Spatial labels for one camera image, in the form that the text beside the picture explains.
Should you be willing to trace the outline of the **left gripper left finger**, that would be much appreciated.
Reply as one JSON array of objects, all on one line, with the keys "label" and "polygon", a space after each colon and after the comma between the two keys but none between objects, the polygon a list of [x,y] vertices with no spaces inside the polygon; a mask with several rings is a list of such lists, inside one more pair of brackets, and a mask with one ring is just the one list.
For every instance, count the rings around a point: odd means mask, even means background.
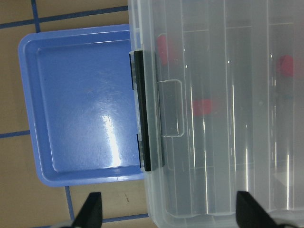
[{"label": "left gripper left finger", "polygon": [[100,228],[103,223],[101,192],[91,192],[73,221],[72,228]]}]

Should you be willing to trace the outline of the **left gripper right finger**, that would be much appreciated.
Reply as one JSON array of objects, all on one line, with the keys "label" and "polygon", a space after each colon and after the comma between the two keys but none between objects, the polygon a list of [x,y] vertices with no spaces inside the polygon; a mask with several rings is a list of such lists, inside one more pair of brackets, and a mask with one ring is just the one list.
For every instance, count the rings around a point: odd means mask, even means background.
[{"label": "left gripper right finger", "polygon": [[282,228],[247,191],[238,191],[236,222],[239,228]]}]

